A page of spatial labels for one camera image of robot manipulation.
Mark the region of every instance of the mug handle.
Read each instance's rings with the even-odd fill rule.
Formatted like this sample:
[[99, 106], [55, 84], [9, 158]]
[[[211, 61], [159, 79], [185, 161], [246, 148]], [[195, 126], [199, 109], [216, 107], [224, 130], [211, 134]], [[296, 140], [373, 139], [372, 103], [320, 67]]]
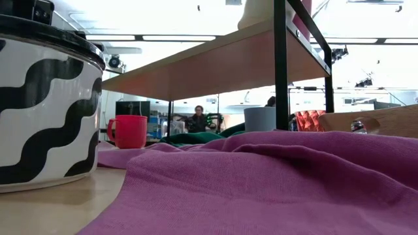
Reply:
[[115, 138], [113, 137], [113, 134], [112, 134], [112, 126], [113, 126], [114, 121], [117, 121], [117, 120], [114, 118], [110, 119], [109, 124], [107, 125], [107, 136], [109, 137], [109, 140], [112, 142], [115, 142]]

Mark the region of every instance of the desk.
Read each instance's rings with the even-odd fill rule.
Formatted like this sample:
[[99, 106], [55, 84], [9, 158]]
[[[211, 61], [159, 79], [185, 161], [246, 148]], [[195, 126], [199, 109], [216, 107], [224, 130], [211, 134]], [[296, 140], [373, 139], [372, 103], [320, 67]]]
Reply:
[[125, 172], [98, 168], [65, 185], [0, 194], [0, 234], [74, 234], [116, 198]]

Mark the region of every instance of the dark jacket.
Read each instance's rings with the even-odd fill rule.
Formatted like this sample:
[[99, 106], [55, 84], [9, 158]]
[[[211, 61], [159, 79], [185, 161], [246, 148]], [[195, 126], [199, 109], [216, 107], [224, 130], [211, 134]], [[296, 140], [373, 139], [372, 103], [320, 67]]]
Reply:
[[206, 131], [206, 118], [203, 114], [200, 116], [195, 114], [191, 117], [191, 119], [193, 120], [193, 127], [189, 130], [189, 133]]

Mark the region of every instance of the white cup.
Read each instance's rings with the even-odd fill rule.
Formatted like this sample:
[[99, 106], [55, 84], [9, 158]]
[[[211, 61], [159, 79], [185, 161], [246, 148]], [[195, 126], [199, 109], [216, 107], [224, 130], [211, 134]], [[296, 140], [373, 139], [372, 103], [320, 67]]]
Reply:
[[244, 110], [246, 132], [272, 131], [276, 128], [276, 107], [256, 107]]

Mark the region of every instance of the wavy pattern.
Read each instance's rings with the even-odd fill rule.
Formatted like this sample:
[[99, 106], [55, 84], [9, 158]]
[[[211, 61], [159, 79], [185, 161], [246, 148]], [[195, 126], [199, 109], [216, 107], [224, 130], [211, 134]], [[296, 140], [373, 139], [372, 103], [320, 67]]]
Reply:
[[68, 176], [76, 176], [78, 174], [83, 174], [89, 172], [94, 165], [94, 158], [96, 156], [96, 146], [99, 143], [99, 132], [93, 134], [89, 143], [89, 153], [87, 155], [87, 159], [83, 161], [79, 161], [78, 163], [74, 164], [70, 170], [65, 174], [65, 177]]
[[91, 98], [70, 106], [63, 127], [37, 132], [26, 141], [18, 164], [0, 167], [0, 185], [33, 180], [44, 168], [49, 149], [66, 146], [75, 140], [80, 132], [81, 119], [95, 113], [100, 95], [101, 78], [98, 78], [93, 84]]
[[6, 46], [6, 41], [5, 40], [0, 40], [0, 52], [5, 46]]
[[50, 91], [54, 78], [71, 80], [83, 71], [84, 63], [71, 57], [66, 61], [43, 59], [26, 72], [22, 87], [0, 87], [0, 113], [13, 108], [30, 108], [42, 102]]

